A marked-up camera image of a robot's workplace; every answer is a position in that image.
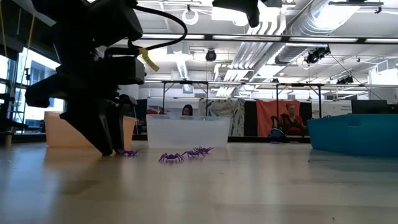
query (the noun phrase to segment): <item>person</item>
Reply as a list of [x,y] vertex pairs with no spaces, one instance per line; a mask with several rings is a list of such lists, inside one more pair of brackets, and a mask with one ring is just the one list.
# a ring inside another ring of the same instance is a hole
[[192,116],[192,114],[193,114],[192,105],[185,105],[184,108],[182,108],[183,116]]
[[306,133],[307,128],[303,124],[303,119],[300,116],[296,115],[296,107],[295,105],[288,103],[286,105],[287,114],[282,114],[282,131],[285,134],[299,134],[304,135]]

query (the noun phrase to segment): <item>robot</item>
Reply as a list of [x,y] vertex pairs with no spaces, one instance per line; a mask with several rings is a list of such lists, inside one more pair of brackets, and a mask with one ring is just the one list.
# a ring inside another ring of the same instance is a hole
[[[164,12],[137,5],[136,0],[32,0],[35,10],[56,21],[52,42],[61,63],[56,74],[28,87],[29,106],[46,108],[49,98],[66,101],[62,119],[97,148],[103,156],[124,151],[123,116],[127,104],[118,98],[118,86],[144,83],[144,65],[137,59],[146,50],[183,40],[186,25]],[[142,27],[132,9],[158,14],[184,28],[181,38],[142,49],[132,44]],[[109,47],[128,38],[128,48]],[[98,47],[105,46],[104,57]]]

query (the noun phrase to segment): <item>woman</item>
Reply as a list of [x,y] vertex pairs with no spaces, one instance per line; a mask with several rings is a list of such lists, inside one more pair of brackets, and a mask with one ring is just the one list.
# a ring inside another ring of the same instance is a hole
[[184,108],[182,108],[183,116],[192,116],[192,114],[193,114],[193,108],[191,105],[185,105]]

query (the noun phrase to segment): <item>security camera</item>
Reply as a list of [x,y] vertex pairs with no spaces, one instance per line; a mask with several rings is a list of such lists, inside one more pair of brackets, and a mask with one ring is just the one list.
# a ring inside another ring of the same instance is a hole
[[206,61],[208,62],[214,62],[217,58],[217,54],[214,51],[214,49],[208,49],[207,54],[206,54]]

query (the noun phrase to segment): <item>black cable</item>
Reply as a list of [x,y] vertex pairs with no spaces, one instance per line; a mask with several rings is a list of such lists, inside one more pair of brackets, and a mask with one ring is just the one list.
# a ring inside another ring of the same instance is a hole
[[182,41],[183,39],[185,39],[185,37],[188,34],[187,25],[185,25],[185,23],[182,22],[179,18],[177,18],[177,17],[175,17],[175,16],[173,16],[173,15],[171,15],[169,13],[158,11],[158,10],[155,10],[155,9],[149,9],[149,8],[141,7],[141,6],[134,6],[133,9],[137,9],[138,11],[148,12],[148,13],[151,13],[151,14],[156,14],[156,15],[159,15],[159,16],[166,17],[166,18],[171,19],[171,20],[175,21],[176,23],[180,24],[182,26],[182,28],[184,29],[184,33],[182,34],[182,36],[180,38],[172,40],[170,42],[166,42],[166,43],[162,43],[162,44],[156,44],[156,45],[153,45],[153,46],[150,46],[150,47],[146,47],[147,50],[158,49],[160,47],[166,47],[166,46],[169,46],[169,45],[176,44],[176,43]]
[[[349,73],[349,71],[335,58],[335,56],[333,56],[332,54],[330,54],[331,57],[333,57],[333,59],[335,59],[335,61],[346,71],[346,73]],[[352,75],[351,77],[353,77],[357,82],[359,82],[359,84],[363,85],[357,78],[354,77],[354,75]],[[375,93],[372,92],[372,90],[370,90],[368,87],[364,86],[369,92],[371,92],[373,95],[377,96]]]

